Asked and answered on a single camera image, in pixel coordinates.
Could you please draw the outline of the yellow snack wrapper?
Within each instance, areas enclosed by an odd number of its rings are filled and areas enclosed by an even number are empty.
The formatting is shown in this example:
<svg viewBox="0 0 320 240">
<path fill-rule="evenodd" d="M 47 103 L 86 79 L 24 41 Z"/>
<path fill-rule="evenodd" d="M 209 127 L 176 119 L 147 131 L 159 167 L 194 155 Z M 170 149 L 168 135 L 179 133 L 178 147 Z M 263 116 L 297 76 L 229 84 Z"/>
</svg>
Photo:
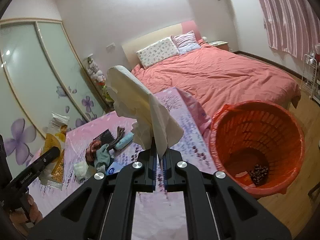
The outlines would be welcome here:
<svg viewBox="0 0 320 240">
<path fill-rule="evenodd" d="M 45 165 L 39 175 L 42 185 L 63 187 L 64 155 L 69 117 L 52 112 L 40 157 Z"/>
</svg>

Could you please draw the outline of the light blue cosmetic tube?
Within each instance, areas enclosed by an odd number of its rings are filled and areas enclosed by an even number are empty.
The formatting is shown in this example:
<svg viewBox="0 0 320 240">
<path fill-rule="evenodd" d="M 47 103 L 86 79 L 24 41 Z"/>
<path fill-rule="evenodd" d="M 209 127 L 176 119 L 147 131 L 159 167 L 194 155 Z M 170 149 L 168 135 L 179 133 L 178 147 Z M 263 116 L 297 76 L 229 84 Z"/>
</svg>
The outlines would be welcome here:
<svg viewBox="0 0 320 240">
<path fill-rule="evenodd" d="M 114 149 L 116 151 L 120 151 L 123 148 L 125 148 L 128 144 L 130 144 L 133 141 L 134 134 L 132 132 L 127 133 L 123 138 L 121 138 L 117 144 L 115 145 Z"/>
</svg>

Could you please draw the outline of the brown hair claw clip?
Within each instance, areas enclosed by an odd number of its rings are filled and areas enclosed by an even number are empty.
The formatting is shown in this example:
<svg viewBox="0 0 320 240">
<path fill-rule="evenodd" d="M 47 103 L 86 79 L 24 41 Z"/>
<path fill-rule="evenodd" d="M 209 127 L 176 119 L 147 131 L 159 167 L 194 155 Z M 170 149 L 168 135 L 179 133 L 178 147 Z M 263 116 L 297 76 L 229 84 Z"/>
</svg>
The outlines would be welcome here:
<svg viewBox="0 0 320 240">
<path fill-rule="evenodd" d="M 116 144 L 124 137 L 125 134 L 125 128 L 117 127 L 117 137 L 114 139 L 108 147 L 108 150 L 114 149 Z"/>
</svg>

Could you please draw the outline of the white paper tissue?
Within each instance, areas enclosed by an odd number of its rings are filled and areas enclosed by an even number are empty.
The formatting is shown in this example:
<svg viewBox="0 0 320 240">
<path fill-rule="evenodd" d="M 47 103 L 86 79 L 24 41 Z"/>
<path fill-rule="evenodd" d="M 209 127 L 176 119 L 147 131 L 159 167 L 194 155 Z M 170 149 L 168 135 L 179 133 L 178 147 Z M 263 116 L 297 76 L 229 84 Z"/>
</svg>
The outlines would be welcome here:
<svg viewBox="0 0 320 240">
<path fill-rule="evenodd" d="M 114 66 L 107 71 L 106 87 L 118 116 L 135 119 L 133 142 L 149 150 L 155 141 L 159 159 L 177 144 L 184 131 L 169 111 L 127 68 Z"/>
</svg>

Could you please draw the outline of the orange plastic trash basket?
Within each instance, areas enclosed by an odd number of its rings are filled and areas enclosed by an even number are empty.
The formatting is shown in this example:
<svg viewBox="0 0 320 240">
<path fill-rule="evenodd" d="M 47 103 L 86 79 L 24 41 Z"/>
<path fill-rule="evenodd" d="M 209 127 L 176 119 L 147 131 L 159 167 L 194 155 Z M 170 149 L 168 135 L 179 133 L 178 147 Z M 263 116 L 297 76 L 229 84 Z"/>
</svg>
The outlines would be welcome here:
<svg viewBox="0 0 320 240">
<path fill-rule="evenodd" d="M 302 168 L 303 131 L 295 117 L 275 103 L 224 105 L 214 114 L 210 130 L 216 168 L 255 198 L 285 194 Z"/>
</svg>

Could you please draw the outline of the blue tissue packet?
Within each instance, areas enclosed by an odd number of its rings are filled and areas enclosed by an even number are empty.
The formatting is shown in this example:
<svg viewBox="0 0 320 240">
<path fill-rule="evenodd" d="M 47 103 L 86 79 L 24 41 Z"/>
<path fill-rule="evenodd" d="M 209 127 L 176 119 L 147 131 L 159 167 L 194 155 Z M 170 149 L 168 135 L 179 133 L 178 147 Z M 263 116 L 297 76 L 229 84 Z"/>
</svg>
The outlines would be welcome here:
<svg viewBox="0 0 320 240">
<path fill-rule="evenodd" d="M 121 165 L 121 164 L 117 163 L 116 161 L 114 161 L 114 162 L 108 167 L 108 169 L 106 170 L 106 175 L 109 176 L 109 175 L 118 173 L 118 172 L 121 171 L 122 168 L 123 168 L 123 165 Z"/>
</svg>

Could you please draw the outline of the brown copper scrunchie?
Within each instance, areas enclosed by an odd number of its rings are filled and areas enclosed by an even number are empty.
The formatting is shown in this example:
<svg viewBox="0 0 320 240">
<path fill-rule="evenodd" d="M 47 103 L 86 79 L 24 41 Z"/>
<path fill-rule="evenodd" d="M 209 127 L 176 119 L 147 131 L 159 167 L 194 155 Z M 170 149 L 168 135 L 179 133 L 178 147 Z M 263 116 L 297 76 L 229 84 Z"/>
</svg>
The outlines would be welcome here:
<svg viewBox="0 0 320 240">
<path fill-rule="evenodd" d="M 96 159 L 97 150 L 101 148 L 100 140 L 93 140 L 88 148 L 86 148 L 85 159 L 88 165 L 94 165 L 94 161 Z"/>
</svg>

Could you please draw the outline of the sliding wardrobe with flower decals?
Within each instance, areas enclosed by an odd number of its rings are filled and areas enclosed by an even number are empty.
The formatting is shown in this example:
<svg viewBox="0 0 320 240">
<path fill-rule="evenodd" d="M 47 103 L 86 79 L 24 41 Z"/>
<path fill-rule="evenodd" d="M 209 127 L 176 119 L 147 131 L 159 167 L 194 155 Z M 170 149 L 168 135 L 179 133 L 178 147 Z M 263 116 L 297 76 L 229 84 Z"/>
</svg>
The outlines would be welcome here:
<svg viewBox="0 0 320 240">
<path fill-rule="evenodd" d="M 62 22 L 1 22 L 1 136 L 13 176 L 44 145 L 52 113 L 75 129 L 105 112 Z"/>
</svg>

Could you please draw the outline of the bed with coral duvet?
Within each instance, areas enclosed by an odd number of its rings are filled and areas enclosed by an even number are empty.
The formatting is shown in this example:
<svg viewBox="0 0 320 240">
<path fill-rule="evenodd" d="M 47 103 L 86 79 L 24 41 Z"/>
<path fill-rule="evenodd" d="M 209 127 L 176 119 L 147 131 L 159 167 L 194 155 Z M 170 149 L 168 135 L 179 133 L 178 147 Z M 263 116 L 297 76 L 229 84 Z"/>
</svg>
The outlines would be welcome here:
<svg viewBox="0 0 320 240">
<path fill-rule="evenodd" d="M 144 68 L 137 51 L 163 39 L 193 31 L 199 49 Z M 122 45 L 132 74 L 153 93 L 170 87 L 190 93 L 213 116 L 225 104 L 248 100 L 297 107 L 301 93 L 289 74 L 263 62 L 205 43 L 194 21 L 159 29 Z"/>
</svg>

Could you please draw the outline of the stack of plush toys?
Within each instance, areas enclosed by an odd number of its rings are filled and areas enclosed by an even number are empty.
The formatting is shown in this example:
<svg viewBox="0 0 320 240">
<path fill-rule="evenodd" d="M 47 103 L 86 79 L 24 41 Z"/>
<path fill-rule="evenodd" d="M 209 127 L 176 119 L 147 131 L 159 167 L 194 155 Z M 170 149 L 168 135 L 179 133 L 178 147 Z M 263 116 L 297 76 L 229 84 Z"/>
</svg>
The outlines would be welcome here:
<svg viewBox="0 0 320 240">
<path fill-rule="evenodd" d="M 98 92 L 103 97 L 105 102 L 111 106 L 113 103 L 113 99 L 110 97 L 107 87 L 106 87 L 106 77 L 99 68 L 96 61 L 93 59 L 93 54 L 88 55 L 86 58 L 87 66 L 86 72 L 93 81 L 94 85 L 96 86 Z"/>
</svg>

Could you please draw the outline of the bedside table right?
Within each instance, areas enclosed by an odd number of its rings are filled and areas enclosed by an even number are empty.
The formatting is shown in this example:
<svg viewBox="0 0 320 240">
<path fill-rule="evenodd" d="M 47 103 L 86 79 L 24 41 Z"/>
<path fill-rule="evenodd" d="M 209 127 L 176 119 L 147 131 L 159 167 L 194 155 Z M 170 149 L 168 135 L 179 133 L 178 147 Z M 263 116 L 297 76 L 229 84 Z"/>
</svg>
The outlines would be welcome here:
<svg viewBox="0 0 320 240">
<path fill-rule="evenodd" d="M 217 47 L 221 50 L 229 51 L 229 44 L 225 41 L 213 41 L 208 43 L 211 46 Z"/>
</svg>

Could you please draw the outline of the white floral pillow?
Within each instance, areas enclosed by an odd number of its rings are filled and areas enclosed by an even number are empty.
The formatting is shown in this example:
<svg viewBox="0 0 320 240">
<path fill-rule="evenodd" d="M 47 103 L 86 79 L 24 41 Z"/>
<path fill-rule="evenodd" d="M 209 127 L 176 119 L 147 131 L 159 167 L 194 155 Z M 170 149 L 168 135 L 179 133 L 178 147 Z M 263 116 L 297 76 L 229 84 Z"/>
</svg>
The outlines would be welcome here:
<svg viewBox="0 0 320 240">
<path fill-rule="evenodd" d="M 171 37 L 161 39 L 136 52 L 142 66 L 147 69 L 165 59 L 179 55 L 179 50 Z"/>
</svg>

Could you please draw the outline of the pink striped pillow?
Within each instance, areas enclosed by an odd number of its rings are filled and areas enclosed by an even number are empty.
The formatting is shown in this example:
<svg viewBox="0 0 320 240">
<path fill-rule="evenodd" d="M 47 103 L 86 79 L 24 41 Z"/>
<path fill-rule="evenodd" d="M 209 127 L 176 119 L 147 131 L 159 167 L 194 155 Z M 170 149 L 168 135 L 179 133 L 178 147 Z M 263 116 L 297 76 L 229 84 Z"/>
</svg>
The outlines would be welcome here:
<svg viewBox="0 0 320 240">
<path fill-rule="evenodd" d="M 171 39 L 177 47 L 180 55 L 201 48 L 196 40 L 195 33 L 193 30 L 185 34 L 171 36 Z"/>
</svg>

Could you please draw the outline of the pink striped curtain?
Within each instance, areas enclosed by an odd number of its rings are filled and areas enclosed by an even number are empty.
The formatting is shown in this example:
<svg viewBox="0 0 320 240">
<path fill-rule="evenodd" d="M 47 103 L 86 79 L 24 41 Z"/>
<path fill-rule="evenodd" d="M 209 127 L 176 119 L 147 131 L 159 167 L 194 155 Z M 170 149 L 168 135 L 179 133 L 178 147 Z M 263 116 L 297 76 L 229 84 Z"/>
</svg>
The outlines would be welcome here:
<svg viewBox="0 0 320 240">
<path fill-rule="evenodd" d="M 270 48 L 299 60 L 319 45 L 319 18 L 308 0 L 259 0 Z"/>
</svg>

